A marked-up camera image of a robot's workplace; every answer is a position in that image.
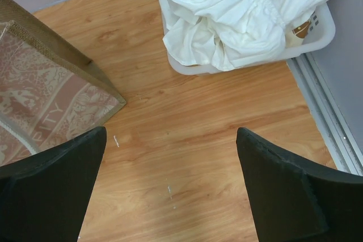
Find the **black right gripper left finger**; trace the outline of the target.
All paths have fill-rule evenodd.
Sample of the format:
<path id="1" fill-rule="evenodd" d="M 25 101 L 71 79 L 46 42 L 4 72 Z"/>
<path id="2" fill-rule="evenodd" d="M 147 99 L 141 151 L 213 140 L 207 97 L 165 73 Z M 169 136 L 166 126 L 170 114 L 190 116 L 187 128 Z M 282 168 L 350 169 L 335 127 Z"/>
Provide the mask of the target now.
<path id="1" fill-rule="evenodd" d="M 107 143 L 98 126 L 1 167 L 1 241 L 77 241 Z"/>

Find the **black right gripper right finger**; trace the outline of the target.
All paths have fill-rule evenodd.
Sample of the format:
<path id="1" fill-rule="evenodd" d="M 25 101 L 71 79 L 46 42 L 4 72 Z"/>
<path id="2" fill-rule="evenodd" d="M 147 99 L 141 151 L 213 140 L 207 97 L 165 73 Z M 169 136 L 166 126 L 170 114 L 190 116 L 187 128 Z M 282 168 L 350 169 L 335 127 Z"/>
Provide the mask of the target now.
<path id="1" fill-rule="evenodd" d="M 362 177 L 239 128 L 237 152 L 259 241 L 361 241 Z"/>

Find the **pink patterned canvas bag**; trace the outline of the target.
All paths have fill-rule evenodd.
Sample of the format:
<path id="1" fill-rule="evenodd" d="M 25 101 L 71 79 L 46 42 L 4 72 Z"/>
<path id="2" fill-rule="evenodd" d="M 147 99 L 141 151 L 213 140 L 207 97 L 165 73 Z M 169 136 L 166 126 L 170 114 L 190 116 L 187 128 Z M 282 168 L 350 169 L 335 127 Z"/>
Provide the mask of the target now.
<path id="1" fill-rule="evenodd" d="M 13 0 L 1 0 L 1 164 L 103 125 L 126 101 L 94 62 Z"/>

